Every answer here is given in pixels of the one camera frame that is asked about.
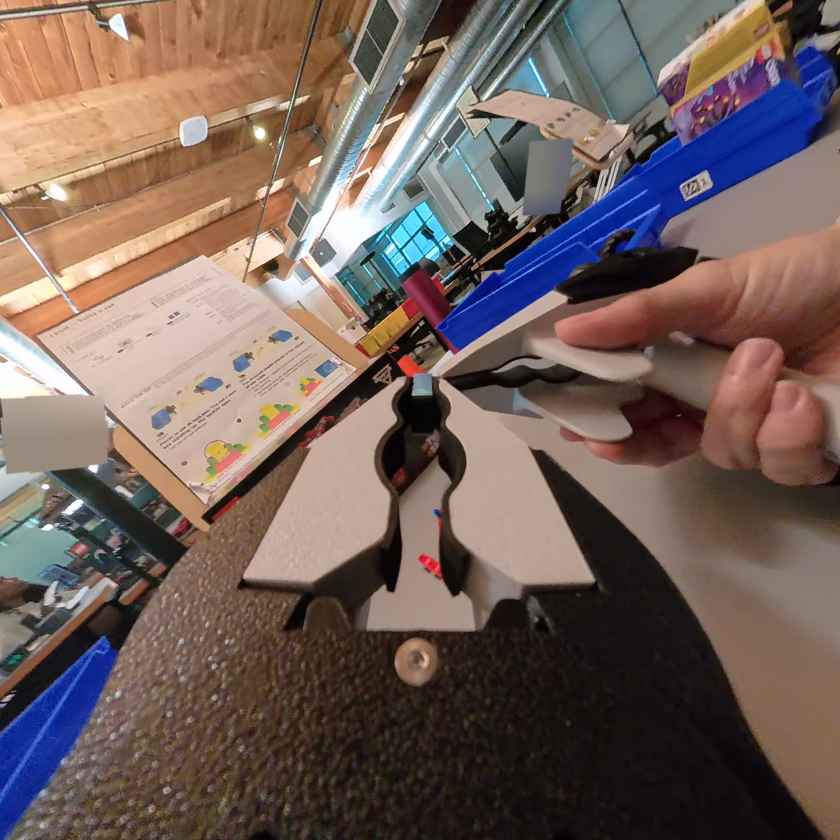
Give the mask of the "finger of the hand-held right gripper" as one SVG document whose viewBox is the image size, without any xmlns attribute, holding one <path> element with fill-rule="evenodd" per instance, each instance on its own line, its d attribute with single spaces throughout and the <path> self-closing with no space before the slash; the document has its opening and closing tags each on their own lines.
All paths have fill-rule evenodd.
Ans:
<svg viewBox="0 0 840 840">
<path fill-rule="evenodd" d="M 553 290 L 492 328 L 442 363 L 436 376 L 453 382 L 511 371 L 541 370 L 561 362 L 554 324 L 568 316 L 570 300 Z"/>
<path fill-rule="evenodd" d="M 461 392 L 488 386 L 513 391 L 514 413 L 528 411 L 562 428 L 630 428 L 623 407 L 645 395 L 641 385 L 601 381 L 568 367 L 511 367 L 453 376 L 453 387 Z"/>
</svg>

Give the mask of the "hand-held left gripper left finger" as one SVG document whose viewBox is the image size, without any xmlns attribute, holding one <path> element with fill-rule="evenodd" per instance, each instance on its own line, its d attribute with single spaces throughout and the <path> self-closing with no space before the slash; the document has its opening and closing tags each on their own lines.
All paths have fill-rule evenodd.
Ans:
<svg viewBox="0 0 840 840">
<path fill-rule="evenodd" d="M 243 576 L 298 594 L 394 592 L 403 555 L 400 501 L 385 446 L 404 426 L 400 378 L 317 438 Z"/>
</svg>

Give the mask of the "black lego connector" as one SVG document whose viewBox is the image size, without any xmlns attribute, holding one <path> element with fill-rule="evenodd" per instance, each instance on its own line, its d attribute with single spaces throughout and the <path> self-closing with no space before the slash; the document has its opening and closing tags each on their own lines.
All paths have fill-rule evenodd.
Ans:
<svg viewBox="0 0 840 840">
<path fill-rule="evenodd" d="M 421 372 L 413 376 L 409 407 L 412 431 L 415 434 L 432 433 L 438 423 L 438 405 L 431 374 Z"/>
</svg>

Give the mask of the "person's right hand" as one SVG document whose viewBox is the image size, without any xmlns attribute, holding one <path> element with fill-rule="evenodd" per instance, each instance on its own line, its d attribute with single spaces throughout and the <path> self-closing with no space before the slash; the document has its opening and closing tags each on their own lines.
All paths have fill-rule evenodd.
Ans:
<svg viewBox="0 0 840 840">
<path fill-rule="evenodd" d="M 624 408 L 633 433 L 598 443 L 562 428 L 595 457 L 666 466 L 702 453 L 723 469 L 758 470 L 784 487 L 838 485 L 823 456 L 823 410 L 787 367 L 838 380 L 838 226 L 694 266 L 649 290 L 558 322 L 579 347 L 647 347 L 681 332 L 731 351 L 705 413 L 657 392 Z"/>
</svg>

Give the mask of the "yellow plastic bin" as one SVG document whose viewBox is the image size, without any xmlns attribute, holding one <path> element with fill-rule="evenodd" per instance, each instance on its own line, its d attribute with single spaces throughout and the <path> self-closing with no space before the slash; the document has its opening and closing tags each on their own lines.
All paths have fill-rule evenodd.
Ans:
<svg viewBox="0 0 840 840">
<path fill-rule="evenodd" d="M 423 317 L 420 310 L 407 301 L 375 325 L 373 330 L 367 332 L 354 346 L 372 359 L 392 347 L 403 335 L 415 328 Z"/>
</svg>

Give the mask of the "maroon water bottle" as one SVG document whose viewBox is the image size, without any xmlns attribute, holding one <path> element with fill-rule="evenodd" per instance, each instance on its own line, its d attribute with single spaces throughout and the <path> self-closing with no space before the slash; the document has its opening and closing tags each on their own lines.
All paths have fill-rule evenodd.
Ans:
<svg viewBox="0 0 840 840">
<path fill-rule="evenodd" d="M 452 305 L 440 283 L 420 265 L 412 266 L 412 270 L 405 273 L 402 289 L 434 329 L 452 312 Z"/>
</svg>

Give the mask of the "purple yellow toy box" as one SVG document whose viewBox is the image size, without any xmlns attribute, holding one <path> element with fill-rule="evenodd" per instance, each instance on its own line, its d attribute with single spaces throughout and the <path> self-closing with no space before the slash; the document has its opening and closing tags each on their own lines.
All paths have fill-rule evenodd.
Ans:
<svg viewBox="0 0 840 840">
<path fill-rule="evenodd" d="M 683 145 L 784 81 L 801 83 L 788 24 L 763 1 L 742 2 L 662 68 L 658 93 Z"/>
</svg>

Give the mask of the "silver air duct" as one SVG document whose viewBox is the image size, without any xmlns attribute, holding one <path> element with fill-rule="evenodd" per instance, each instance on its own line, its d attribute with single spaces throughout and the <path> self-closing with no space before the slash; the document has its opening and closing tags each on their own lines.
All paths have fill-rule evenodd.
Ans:
<svg viewBox="0 0 840 840">
<path fill-rule="evenodd" d="M 439 1 L 370 2 L 350 53 L 354 73 L 350 93 L 310 189 L 292 204 L 287 220 L 290 236 L 284 250 L 289 260 L 305 256 L 319 236 L 439 6 Z"/>
<path fill-rule="evenodd" d="M 516 37 L 539 30 L 563 2 L 474 2 L 446 47 L 381 159 L 372 170 L 353 209 L 383 209 L 436 148 L 455 120 L 459 99 L 482 81 Z"/>
</svg>

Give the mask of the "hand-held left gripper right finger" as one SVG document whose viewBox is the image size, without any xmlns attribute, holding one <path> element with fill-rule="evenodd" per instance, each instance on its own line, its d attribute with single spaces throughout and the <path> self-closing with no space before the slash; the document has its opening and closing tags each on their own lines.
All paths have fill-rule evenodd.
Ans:
<svg viewBox="0 0 840 840">
<path fill-rule="evenodd" d="M 492 414 L 442 379 L 438 461 L 449 485 L 439 560 L 450 594 L 469 599 L 476 629 L 505 601 L 578 591 L 593 572 L 536 455 Z"/>
</svg>

